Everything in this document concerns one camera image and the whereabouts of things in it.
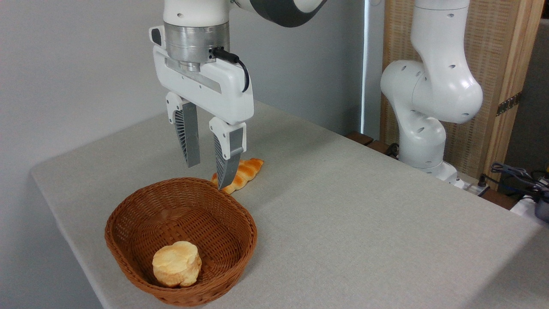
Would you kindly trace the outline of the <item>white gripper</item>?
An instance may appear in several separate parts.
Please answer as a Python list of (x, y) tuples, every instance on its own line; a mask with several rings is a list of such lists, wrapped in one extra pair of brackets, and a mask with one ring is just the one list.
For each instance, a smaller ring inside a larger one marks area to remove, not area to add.
[(197, 107), (215, 117), (214, 134), (218, 189), (232, 184), (241, 154), (247, 150), (247, 126), (254, 114), (253, 90), (242, 66), (224, 55), (229, 52), (229, 27), (160, 25), (149, 29), (159, 82), (169, 90), (169, 122), (187, 167), (200, 164)]

